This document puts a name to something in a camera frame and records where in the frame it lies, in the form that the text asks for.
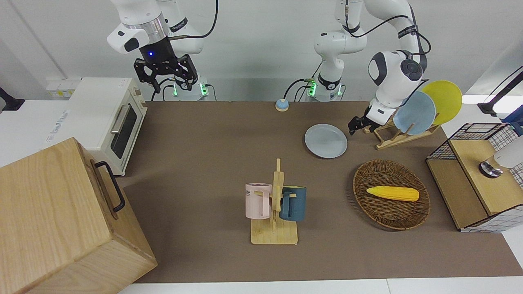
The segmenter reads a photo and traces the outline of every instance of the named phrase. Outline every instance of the oven handle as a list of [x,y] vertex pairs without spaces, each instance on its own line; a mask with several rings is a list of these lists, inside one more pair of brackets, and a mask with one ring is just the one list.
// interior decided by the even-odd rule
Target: oven handle
[[126,121],[127,114],[129,114],[129,110],[131,110],[130,104],[123,105],[120,108],[120,112],[116,117],[115,124],[111,128],[111,134],[119,134],[122,131],[123,123]]
[[111,167],[109,164],[105,161],[100,161],[95,163],[95,168],[100,168],[102,166],[105,166],[107,168],[107,171],[109,172],[109,176],[111,177],[112,184],[115,186],[116,193],[118,193],[118,198],[120,198],[120,204],[118,204],[116,207],[114,207],[112,210],[114,212],[118,212],[122,210],[122,208],[126,205],[126,200],[123,197],[122,191],[120,190],[120,186],[118,186],[118,183],[116,183],[115,175],[112,173]]

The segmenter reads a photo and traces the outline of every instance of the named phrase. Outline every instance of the brown table mat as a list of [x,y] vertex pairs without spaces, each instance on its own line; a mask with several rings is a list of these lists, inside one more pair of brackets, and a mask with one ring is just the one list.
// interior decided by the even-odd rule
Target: brown table mat
[[[425,164],[445,140],[434,135],[377,151],[372,134],[350,137],[347,122],[368,103],[149,103],[118,182],[158,267],[138,282],[281,281],[515,276],[523,271],[501,234],[459,233]],[[348,149],[317,158],[303,136],[317,123],[340,128]],[[276,158],[285,183],[307,187],[306,217],[293,245],[251,245],[244,184],[271,183]],[[431,211],[420,227],[380,230],[351,205],[358,166],[398,162],[427,187]]]

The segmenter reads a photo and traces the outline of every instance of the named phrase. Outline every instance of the light blue plate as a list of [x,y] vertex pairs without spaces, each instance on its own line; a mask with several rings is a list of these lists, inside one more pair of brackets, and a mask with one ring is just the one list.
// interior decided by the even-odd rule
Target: light blue plate
[[430,128],[435,117],[436,106],[430,96],[416,91],[407,103],[398,109],[393,121],[396,127],[404,133],[414,123],[414,127],[408,134],[417,135]]

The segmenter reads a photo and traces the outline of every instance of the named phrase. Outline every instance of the wooden cabinet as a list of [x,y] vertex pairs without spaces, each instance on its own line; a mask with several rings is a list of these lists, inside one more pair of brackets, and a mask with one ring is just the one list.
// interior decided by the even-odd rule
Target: wooden cabinet
[[75,139],[0,168],[0,294],[117,293],[156,264],[125,194]]

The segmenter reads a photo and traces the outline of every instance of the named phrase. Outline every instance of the black metal handle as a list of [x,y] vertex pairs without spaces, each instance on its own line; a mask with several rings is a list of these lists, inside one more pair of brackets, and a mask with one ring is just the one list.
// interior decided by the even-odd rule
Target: black metal handle
[[112,173],[111,167],[109,164],[105,161],[100,161],[95,163],[95,168],[100,168],[102,166],[105,166],[107,168],[107,171],[109,172],[109,176],[111,177],[112,184],[115,186],[116,193],[118,193],[118,198],[120,198],[120,204],[118,204],[116,207],[114,207],[112,210],[114,212],[118,212],[122,210],[122,208],[126,205],[126,200],[123,197],[122,191],[120,190],[120,186],[118,186],[118,183],[116,183],[115,175]]

